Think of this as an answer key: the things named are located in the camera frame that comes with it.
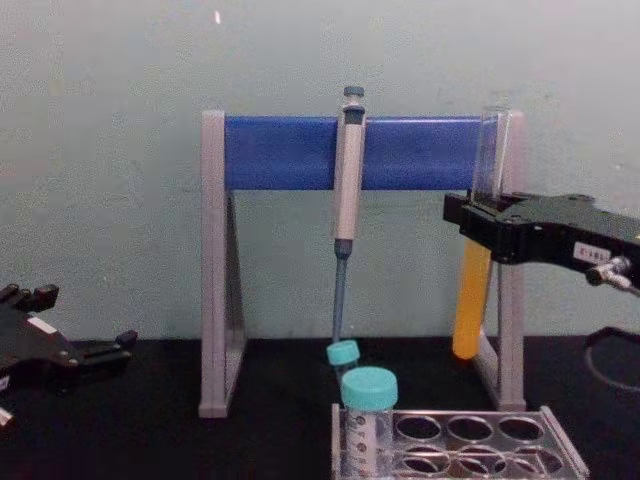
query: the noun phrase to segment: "pale green wall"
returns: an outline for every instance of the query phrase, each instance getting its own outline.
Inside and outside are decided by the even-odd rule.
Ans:
[[[220,24],[216,23],[219,13]],[[638,214],[635,0],[4,0],[0,281],[62,287],[70,336],[199,334],[199,115],[527,114],[527,187]],[[450,331],[461,240],[440,193],[368,193],[346,323]],[[327,335],[329,194],[238,195],[252,336]],[[527,268],[527,329],[637,324],[637,302]]]

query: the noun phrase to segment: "test tube rack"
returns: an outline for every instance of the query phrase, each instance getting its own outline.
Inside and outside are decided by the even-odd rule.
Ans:
[[[332,479],[360,479],[348,472],[345,411],[338,405],[333,405],[332,422]],[[395,410],[388,455],[394,480],[589,478],[548,407],[537,412]]]

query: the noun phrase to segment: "micropipette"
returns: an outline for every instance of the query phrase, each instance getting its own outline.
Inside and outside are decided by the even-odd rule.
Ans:
[[[364,88],[345,87],[345,104],[338,116],[336,167],[334,179],[334,251],[336,254],[336,289],[333,304],[333,342],[340,341],[344,308],[347,260],[353,249],[358,221],[358,204],[362,185],[362,163],[366,115],[360,100]]]

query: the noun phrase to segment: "black clamp holder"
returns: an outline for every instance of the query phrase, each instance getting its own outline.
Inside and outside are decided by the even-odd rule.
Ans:
[[[640,296],[640,220],[593,203],[593,197],[580,194],[514,193],[475,203],[470,194],[452,194],[445,196],[443,218],[491,250],[497,263],[558,265],[585,274],[590,285],[608,284]],[[640,393],[640,386],[611,380],[593,365],[594,345],[610,337],[640,345],[640,335],[606,327],[587,337],[587,366],[609,385]]]
[[[112,344],[77,348],[30,313],[55,306],[58,292],[55,285],[31,292],[10,284],[0,290],[0,392],[27,387],[64,392],[124,372],[138,338],[133,330]],[[0,427],[10,419],[0,409]]]

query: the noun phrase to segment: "gray stand leg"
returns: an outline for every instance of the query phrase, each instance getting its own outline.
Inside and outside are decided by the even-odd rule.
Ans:
[[[524,411],[524,309],[521,266],[498,265],[498,410]]]
[[[524,186],[524,116],[512,117],[511,139],[503,165],[500,191],[522,191]],[[498,353],[484,332],[475,365],[500,411],[524,411],[524,279],[523,267],[498,265]]]
[[[226,417],[245,337],[233,199],[224,186],[224,112],[202,114],[203,418]]]
[[[524,401],[524,325],[522,267],[498,265],[499,349],[480,335],[474,359],[485,388],[499,411],[526,410]]]

